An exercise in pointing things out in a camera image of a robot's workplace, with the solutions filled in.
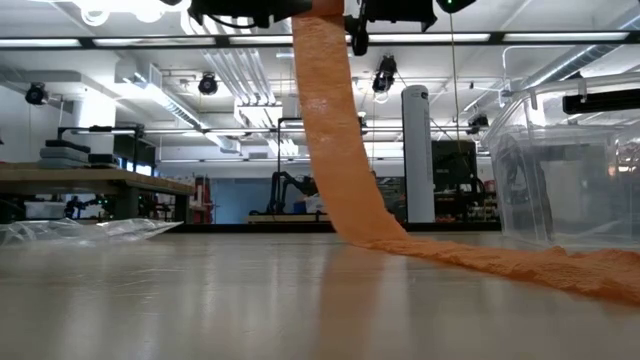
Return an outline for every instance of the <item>robotic arm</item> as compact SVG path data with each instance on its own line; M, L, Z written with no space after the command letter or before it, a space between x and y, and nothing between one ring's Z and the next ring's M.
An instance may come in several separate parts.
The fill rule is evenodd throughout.
M183 0L160 0L175 6ZM443 11L453 14L476 0L435 0ZM438 18L433 13L431 0L358 0L360 14L357 18L345 17L345 31L352 36L354 54L366 54L369 45L367 22L375 21L409 21L422 24L422 31L427 31ZM222 25L234 28L268 28L270 17L278 22L286 18L303 14L313 9L313 0L192 0L189 15L202 25L204 17ZM247 26L229 24L220 20L219 16L249 17L253 23Z

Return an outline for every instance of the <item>blue wall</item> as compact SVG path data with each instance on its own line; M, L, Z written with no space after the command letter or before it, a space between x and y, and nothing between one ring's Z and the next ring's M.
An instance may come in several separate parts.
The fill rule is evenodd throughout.
M216 224L246 224L252 210L264 212L269 203L271 179L214 179L213 203ZM302 196L298 189L287 190L285 212L293 212L293 203Z

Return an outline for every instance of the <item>cable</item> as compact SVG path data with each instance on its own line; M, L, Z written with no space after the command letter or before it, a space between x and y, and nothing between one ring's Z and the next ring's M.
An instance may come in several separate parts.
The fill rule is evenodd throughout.
M456 104L456 137L460 141L460 102L458 101L458 69L456 66L456 41L453 32L453 14L449 14L449 25L451 26L451 56L453 60L453 92Z
M255 23L253 24L249 24L249 25L238 25L238 24L232 24L232 23L228 23L226 21L223 21L213 15L209 15L209 17L211 18L211 20L217 22L220 25L224 25L224 26L228 26L232 29L253 29L255 27L257 27L257 25Z

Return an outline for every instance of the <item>wooden table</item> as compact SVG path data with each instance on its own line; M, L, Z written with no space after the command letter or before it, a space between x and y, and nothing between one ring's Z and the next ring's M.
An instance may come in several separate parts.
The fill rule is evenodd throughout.
M118 220L138 216L140 191L175 195L175 220L185 221L194 187L119 169L38 169L0 166L0 196L37 194L117 195ZM0 204L5 213L6 204Z

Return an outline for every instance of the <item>spotlight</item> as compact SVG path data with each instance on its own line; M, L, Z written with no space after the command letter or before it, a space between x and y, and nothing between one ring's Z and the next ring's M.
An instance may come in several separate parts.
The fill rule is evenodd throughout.
M446 13L453 14L476 2L476 0L436 0Z
M383 93L389 91L391 85L395 82L393 75L398 71L396 60L393 55L385 55L380 62L378 73L375 80L373 80L373 91L376 93Z
M471 129L467 130L467 135L475 135L480 132L482 127L489 126L489 119L485 114L477 114L474 115L471 119L469 119L469 127Z
M46 105L49 102L49 93L44 88L44 83L31 83L24 99L31 105Z
M212 73L207 73L202 76L198 90L202 95L213 95L218 92L218 83L216 82L216 76Z

